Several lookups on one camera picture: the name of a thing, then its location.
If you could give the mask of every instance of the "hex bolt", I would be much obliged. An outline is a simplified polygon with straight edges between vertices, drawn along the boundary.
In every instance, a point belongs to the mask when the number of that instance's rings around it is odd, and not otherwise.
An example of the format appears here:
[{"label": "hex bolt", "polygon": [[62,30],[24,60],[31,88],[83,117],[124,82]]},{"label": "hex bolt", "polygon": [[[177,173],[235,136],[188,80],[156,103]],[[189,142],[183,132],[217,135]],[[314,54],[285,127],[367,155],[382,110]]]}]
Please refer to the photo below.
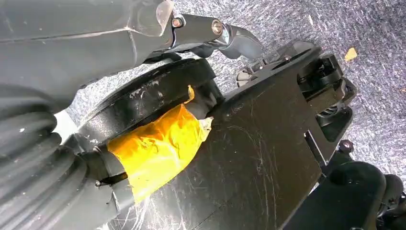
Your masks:
[{"label": "hex bolt", "polygon": [[354,144],[349,140],[342,140],[338,144],[338,149],[346,154],[354,151]]},{"label": "hex bolt", "polygon": [[183,26],[182,19],[180,18],[174,18],[172,19],[172,27],[173,28],[179,28]]},{"label": "hex bolt", "polygon": [[217,19],[213,20],[212,30],[215,35],[221,35],[223,33],[223,24]]}]

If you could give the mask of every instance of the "debris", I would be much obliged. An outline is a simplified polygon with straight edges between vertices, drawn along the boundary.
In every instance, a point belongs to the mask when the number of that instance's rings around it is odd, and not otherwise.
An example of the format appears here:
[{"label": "debris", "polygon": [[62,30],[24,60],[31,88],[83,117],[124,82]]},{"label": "debris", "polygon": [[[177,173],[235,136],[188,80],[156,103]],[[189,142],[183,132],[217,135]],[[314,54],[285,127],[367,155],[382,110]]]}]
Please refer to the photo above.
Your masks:
[{"label": "debris", "polygon": [[355,51],[354,47],[351,47],[347,54],[345,55],[345,61],[351,61],[358,56],[357,51]]},{"label": "debris", "polygon": [[310,16],[310,14],[308,15],[308,19],[309,19],[310,24],[311,24],[312,26],[314,26],[315,24],[314,24],[314,22],[313,22],[312,16]]}]

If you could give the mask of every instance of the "screw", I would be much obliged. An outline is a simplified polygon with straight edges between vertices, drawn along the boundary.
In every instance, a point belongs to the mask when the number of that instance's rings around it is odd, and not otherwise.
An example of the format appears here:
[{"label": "screw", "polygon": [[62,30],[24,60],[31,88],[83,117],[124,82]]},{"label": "screw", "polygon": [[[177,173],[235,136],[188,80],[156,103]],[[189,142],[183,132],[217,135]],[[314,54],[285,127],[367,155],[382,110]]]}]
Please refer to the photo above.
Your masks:
[{"label": "screw", "polygon": [[212,30],[215,35],[220,35],[223,32],[223,24],[219,20],[213,20]]},{"label": "screw", "polygon": [[182,19],[180,19],[180,18],[172,19],[172,27],[179,28],[179,27],[182,27],[182,26],[183,26]]}]

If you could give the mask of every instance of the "metal plate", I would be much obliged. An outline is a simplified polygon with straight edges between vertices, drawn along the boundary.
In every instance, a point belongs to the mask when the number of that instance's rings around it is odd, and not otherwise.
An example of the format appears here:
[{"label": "metal plate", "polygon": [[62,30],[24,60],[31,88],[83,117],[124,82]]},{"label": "metal plate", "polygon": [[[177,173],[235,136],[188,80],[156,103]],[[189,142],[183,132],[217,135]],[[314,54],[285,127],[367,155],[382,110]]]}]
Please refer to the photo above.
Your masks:
[{"label": "metal plate", "polygon": [[239,88],[210,114],[212,132],[190,165],[111,224],[119,229],[283,227],[321,175],[304,134],[312,134],[327,161],[337,145],[326,140],[296,83],[298,70],[318,53],[309,52],[271,77],[267,70],[268,77]]}]

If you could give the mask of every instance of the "yellow electrical tape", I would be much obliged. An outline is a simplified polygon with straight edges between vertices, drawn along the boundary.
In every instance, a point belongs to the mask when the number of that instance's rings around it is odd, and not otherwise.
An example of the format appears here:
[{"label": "yellow electrical tape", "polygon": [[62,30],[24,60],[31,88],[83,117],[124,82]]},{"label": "yellow electrical tape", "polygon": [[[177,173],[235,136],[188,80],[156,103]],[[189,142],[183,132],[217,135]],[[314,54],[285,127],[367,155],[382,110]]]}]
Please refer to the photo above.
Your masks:
[{"label": "yellow electrical tape", "polygon": [[[191,87],[189,97],[194,98]],[[128,175],[136,202],[169,182],[192,161],[211,130],[211,121],[197,120],[180,104],[158,120],[108,143],[108,150]]]}]

